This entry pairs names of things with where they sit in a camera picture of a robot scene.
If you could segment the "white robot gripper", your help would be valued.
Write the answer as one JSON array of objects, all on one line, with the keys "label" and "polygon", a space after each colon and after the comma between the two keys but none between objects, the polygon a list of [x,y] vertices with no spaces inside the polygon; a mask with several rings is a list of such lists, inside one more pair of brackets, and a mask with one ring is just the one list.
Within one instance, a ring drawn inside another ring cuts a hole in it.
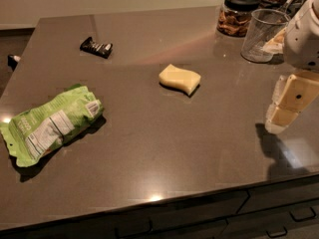
[{"label": "white robot gripper", "polygon": [[[319,70],[319,0],[307,0],[288,23],[283,57],[295,68]],[[318,73],[297,71],[290,76],[281,75],[266,113],[266,130],[282,133],[318,96]]]}]

